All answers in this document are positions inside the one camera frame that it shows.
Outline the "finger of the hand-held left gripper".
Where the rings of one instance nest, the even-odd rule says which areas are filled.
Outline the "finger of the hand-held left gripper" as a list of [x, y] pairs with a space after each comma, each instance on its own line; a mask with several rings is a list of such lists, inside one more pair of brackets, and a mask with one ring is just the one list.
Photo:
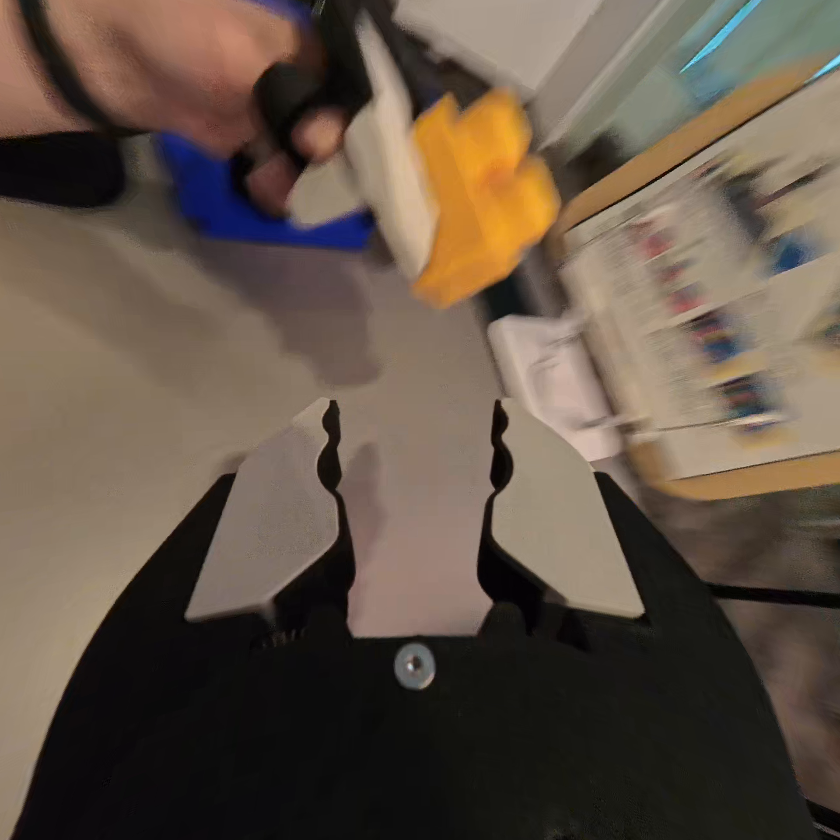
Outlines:
[[296, 228], [315, 228], [367, 209], [347, 160], [310, 163], [287, 196], [287, 217]]
[[371, 99], [344, 133], [344, 152], [396, 267], [419, 280], [432, 256], [439, 209], [417, 145], [408, 86], [372, 18], [354, 25]]

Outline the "printed instruction sheet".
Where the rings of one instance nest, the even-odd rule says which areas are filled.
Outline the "printed instruction sheet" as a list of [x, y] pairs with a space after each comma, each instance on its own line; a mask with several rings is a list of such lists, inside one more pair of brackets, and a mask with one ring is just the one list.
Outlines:
[[838, 454], [838, 73], [580, 211], [563, 279], [649, 480]]

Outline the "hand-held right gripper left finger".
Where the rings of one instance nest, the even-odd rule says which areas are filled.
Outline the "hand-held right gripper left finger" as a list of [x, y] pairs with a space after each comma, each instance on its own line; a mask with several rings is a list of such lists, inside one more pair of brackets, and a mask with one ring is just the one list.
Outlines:
[[321, 606], [346, 620], [354, 548], [339, 492], [340, 410], [319, 398], [240, 464], [185, 619], [257, 615], [302, 630]]

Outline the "yellow two-stud block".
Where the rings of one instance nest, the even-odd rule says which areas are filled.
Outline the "yellow two-stud block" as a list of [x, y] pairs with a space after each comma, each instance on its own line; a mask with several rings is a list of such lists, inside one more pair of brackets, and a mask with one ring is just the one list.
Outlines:
[[436, 308], [506, 279], [557, 221], [561, 200], [532, 127], [509, 88], [460, 109], [445, 95], [415, 122], [415, 140], [438, 207], [427, 264], [413, 283]]

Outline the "person's left forearm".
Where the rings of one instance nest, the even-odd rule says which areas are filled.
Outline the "person's left forearm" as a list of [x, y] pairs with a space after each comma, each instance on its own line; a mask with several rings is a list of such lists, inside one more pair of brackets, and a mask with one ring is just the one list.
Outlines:
[[15, 2], [1, 2], [1, 137], [11, 139], [83, 130], [62, 104], [31, 54]]

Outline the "dark desk mat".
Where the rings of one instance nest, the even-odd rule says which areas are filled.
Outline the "dark desk mat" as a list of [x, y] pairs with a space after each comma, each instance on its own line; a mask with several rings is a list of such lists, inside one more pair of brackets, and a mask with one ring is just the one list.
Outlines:
[[486, 324], [508, 316], [555, 318], [565, 308], [562, 290], [534, 254], [523, 260], [508, 277], [482, 291], [477, 300]]

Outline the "blue plastic bin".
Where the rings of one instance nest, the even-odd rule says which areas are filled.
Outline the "blue plastic bin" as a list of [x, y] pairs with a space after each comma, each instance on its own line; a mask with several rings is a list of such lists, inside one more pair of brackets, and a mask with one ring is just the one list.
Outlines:
[[[159, 133], [155, 136], [156, 143], [172, 178], [177, 206], [199, 234], [252, 244], [361, 251], [374, 229], [369, 208], [320, 227], [294, 227], [287, 217], [287, 196], [295, 184], [291, 164], [284, 154], [270, 151], [264, 124], [253, 102], [253, 87], [271, 65], [291, 63], [299, 57], [301, 38], [293, 25], [290, 26], [290, 57], [268, 62], [258, 56], [251, 61], [260, 69], [258, 76], [255, 70], [249, 70], [237, 88], [232, 82], [226, 85], [226, 91], [237, 92], [237, 106], [247, 118], [249, 131], [243, 134], [247, 141], [233, 156], [226, 160], [215, 158], [176, 134]], [[347, 122], [338, 111], [328, 110], [307, 117], [297, 129], [302, 129], [307, 120], [331, 112], [339, 117], [338, 151], [343, 152]], [[295, 145], [297, 129], [292, 134]]]

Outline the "black wrist band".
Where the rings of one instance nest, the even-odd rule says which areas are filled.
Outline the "black wrist band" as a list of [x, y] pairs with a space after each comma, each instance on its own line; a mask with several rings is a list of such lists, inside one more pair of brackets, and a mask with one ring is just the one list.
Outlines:
[[39, 58], [46, 78], [69, 110], [84, 118], [95, 131], [117, 140], [148, 133], [147, 129], [117, 123], [94, 101], [49, 23], [45, 2], [17, 1], [16, 6], [28, 42]]

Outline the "person's left hand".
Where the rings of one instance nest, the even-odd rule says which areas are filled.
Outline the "person's left hand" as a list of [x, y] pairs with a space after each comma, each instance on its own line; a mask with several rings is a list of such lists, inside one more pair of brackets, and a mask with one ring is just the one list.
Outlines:
[[280, 64], [320, 77], [323, 48], [307, 24], [251, 2], [44, 2], [62, 80], [104, 128], [171, 133], [205, 151], [250, 159], [245, 191], [286, 214], [298, 168], [279, 150], [255, 86]]

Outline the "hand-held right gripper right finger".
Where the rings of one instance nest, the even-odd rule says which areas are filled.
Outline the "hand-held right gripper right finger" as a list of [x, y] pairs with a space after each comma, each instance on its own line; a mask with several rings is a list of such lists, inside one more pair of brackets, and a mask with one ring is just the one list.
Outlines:
[[641, 618], [643, 599], [585, 457], [509, 397], [493, 407], [490, 442], [478, 582], [494, 606], [515, 607], [527, 634], [569, 610]]

